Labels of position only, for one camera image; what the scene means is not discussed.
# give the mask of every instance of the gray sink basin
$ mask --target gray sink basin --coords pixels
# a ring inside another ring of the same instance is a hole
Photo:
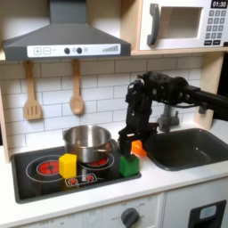
[[[228,145],[201,129],[155,134],[145,150],[158,167],[168,171],[228,160]]]

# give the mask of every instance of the wooden spatula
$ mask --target wooden spatula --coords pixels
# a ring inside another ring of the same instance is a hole
[[[81,114],[84,111],[84,103],[80,96],[80,61],[72,61],[74,93],[69,105],[73,113]]]
[[[24,116],[26,119],[38,119],[42,116],[39,103],[35,99],[34,80],[33,80],[33,63],[31,61],[24,62],[24,68],[27,79],[28,100],[24,105]]]

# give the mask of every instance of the range hood control panel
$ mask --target range hood control panel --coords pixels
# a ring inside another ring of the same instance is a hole
[[[29,58],[78,57],[115,55],[121,53],[120,44],[110,45],[31,45],[27,46]]]

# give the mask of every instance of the white brick tile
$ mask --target white brick tile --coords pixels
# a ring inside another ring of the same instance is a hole
[[[42,119],[12,122],[5,125],[7,135],[25,134],[44,131],[44,121]]]
[[[112,74],[114,61],[82,61],[81,75]]]
[[[23,108],[4,110],[5,122],[21,121],[23,119]]]
[[[152,114],[151,117],[155,118],[155,117],[159,117],[164,111],[164,107],[163,106],[155,106],[152,108]]]
[[[130,73],[109,74],[98,76],[98,86],[122,86],[129,85]]]
[[[61,75],[61,65],[59,62],[41,64],[42,77],[59,77],[60,75]]]
[[[79,125],[78,116],[60,117],[60,118],[46,118],[45,131],[63,129]]]
[[[0,61],[0,65],[15,65],[18,63],[18,61]]]
[[[71,62],[62,62],[61,63],[61,76],[72,76],[73,68]]]
[[[99,61],[120,61],[120,60],[130,60],[130,59],[131,59],[131,56],[98,58]]]
[[[97,101],[97,111],[124,110],[126,108],[127,103],[123,98]]]
[[[162,54],[133,55],[132,58],[135,59],[135,60],[137,60],[137,59],[158,59],[158,58],[162,58]]]
[[[40,65],[34,64],[34,77],[40,77]],[[19,79],[25,78],[25,69],[23,64],[17,65],[0,65],[0,79]]]
[[[43,92],[44,104],[66,103],[73,95],[72,90]]]
[[[114,110],[113,122],[126,121],[126,110]]]
[[[111,132],[111,137],[115,140],[119,138],[118,132],[126,127],[126,122],[115,122],[110,124],[101,124],[101,126]]]
[[[61,116],[61,105],[45,105],[42,106],[43,118],[56,118]]]
[[[145,73],[145,71],[144,72],[131,73],[131,82],[134,82],[137,79],[138,75],[143,75],[144,73]]]
[[[7,142],[9,149],[26,146],[24,134],[8,136]]]
[[[146,60],[116,61],[116,73],[145,71]]]
[[[170,53],[170,54],[164,54],[164,58],[175,58],[175,57],[190,57],[191,53]]]
[[[112,111],[85,114],[80,117],[80,125],[98,125],[112,122]]]
[[[193,122],[193,120],[194,120],[194,115],[195,115],[195,112],[184,113],[184,114],[183,114],[182,123],[183,123],[183,124],[186,124],[186,123],[188,123],[188,122]]]
[[[151,59],[148,60],[147,70],[175,69],[176,58]]]
[[[162,71],[163,74],[169,75],[170,77],[184,77],[186,80],[189,78],[189,70],[179,69],[179,70],[165,70]]]
[[[189,80],[200,80],[201,69],[191,69],[189,74]]]
[[[126,97],[128,85],[114,86],[114,98]]]
[[[189,81],[189,85],[200,87],[200,80],[192,80],[192,81]]]
[[[36,93],[36,98],[39,104],[42,103],[42,94]],[[28,96],[27,94],[12,94],[12,95],[3,95],[3,104],[5,109],[10,108],[21,108],[24,106],[25,102],[27,101]]]
[[[96,101],[84,102],[84,112],[85,113],[94,113],[96,112]],[[69,106],[69,103],[62,104],[62,116],[72,116],[75,115]]]
[[[201,68],[202,57],[186,57],[177,59],[178,69],[194,69]]]
[[[157,123],[157,118],[150,117],[149,122],[150,123]]]
[[[27,92],[26,79],[21,80],[21,89],[23,93]],[[61,90],[61,78],[60,77],[36,78],[35,90],[37,92]]]
[[[44,145],[50,143],[63,143],[62,130],[54,130],[40,133],[26,134],[26,144],[29,145]]]
[[[81,77],[81,88],[95,88],[97,87],[97,75],[84,75]],[[73,77],[61,78],[61,89],[73,89]]]
[[[81,94],[84,101],[110,99],[113,98],[113,87],[82,89]]]
[[[20,94],[20,80],[1,80],[2,94]]]

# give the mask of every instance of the cabinet handle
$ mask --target cabinet handle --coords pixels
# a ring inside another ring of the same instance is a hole
[[[147,45],[155,45],[158,38],[160,26],[160,13],[158,4],[151,4],[150,14],[153,17],[153,24],[151,35],[147,36]]]

